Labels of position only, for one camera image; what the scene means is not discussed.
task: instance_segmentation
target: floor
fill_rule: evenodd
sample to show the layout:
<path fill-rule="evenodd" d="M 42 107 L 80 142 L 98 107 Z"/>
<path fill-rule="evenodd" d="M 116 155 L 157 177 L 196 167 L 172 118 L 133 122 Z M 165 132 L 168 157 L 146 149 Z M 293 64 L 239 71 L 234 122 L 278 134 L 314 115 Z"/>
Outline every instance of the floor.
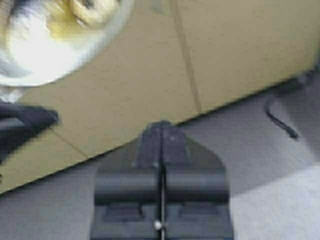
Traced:
<path fill-rule="evenodd" d="M 262 106 L 270 91 L 180 126 L 227 168 L 236 240 L 320 239 L 319 93 L 316 81 L 272 107 L 299 132 L 298 141 L 266 118 Z M 101 160 L 1 196 L 0 239 L 88 240 Z"/>

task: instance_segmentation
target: groove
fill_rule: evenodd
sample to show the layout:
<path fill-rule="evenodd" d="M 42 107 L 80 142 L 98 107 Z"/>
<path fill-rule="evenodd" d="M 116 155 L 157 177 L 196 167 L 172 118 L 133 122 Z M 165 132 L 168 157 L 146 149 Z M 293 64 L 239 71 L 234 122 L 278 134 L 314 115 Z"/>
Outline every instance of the groove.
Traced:
<path fill-rule="evenodd" d="M 170 8 L 171 8 L 171 12 L 174 20 L 175 31 L 178 36 L 178 41 L 181 47 L 182 56 L 183 56 L 185 67 L 186 67 L 186 72 L 187 72 L 189 83 L 191 86 L 191 92 L 193 95 L 194 104 L 198 113 L 202 114 L 203 109 L 201 106 L 200 95 L 199 95 L 198 86 L 196 83 L 194 66 L 191 61 L 191 55 L 188 48 L 187 37 L 185 34 L 185 29 L 183 26 L 181 13 L 178 6 L 178 0 L 170 0 L 169 3 L 170 3 Z"/>

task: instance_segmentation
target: black cable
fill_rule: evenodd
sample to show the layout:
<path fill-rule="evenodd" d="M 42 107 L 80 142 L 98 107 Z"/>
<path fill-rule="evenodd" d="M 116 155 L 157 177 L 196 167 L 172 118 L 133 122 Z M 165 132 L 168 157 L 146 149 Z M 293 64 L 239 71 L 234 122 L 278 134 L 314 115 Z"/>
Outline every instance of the black cable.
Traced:
<path fill-rule="evenodd" d="M 308 86 L 310 86 L 315 79 L 315 74 L 319 72 L 319 68 L 316 67 L 315 69 L 312 69 L 308 72 L 305 72 L 304 74 L 293 78 L 290 82 L 292 82 L 292 85 L 284 90 L 278 91 L 276 94 L 272 95 L 267 101 L 264 103 L 263 109 L 265 114 L 268 116 L 268 118 L 275 123 L 277 126 L 282 128 L 284 131 L 287 132 L 290 138 L 297 140 L 299 138 L 299 134 L 289 125 L 285 124 L 283 121 L 275 117 L 271 113 L 271 106 L 275 102 L 276 99 L 283 97 L 284 95 L 290 94 L 292 92 L 295 92 L 297 90 L 302 90 Z"/>

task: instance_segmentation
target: round metal object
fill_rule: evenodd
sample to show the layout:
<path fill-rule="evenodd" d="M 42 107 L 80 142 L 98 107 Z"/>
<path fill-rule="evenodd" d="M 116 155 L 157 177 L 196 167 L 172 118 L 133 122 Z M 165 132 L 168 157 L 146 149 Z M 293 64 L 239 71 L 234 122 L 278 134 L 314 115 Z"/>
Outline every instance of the round metal object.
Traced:
<path fill-rule="evenodd" d="M 128 21 L 135 0 L 120 0 L 100 29 L 59 41 L 48 31 L 47 1 L 16 0 L 7 27 L 6 49 L 0 48 L 0 85 L 33 87 L 54 82 L 94 58 Z"/>

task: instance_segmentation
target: tan wall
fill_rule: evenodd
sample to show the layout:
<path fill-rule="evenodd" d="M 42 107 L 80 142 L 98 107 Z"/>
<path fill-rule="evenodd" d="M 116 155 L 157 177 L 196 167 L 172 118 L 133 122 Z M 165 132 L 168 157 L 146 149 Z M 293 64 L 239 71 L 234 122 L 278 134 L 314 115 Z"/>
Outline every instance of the tan wall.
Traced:
<path fill-rule="evenodd" d="M 0 193 L 121 146 L 147 123 L 180 123 L 283 81 L 318 52 L 317 0 L 162 3 L 170 8 L 159 13 L 137 0 L 93 62 L 25 95 L 62 123 L 0 166 Z"/>

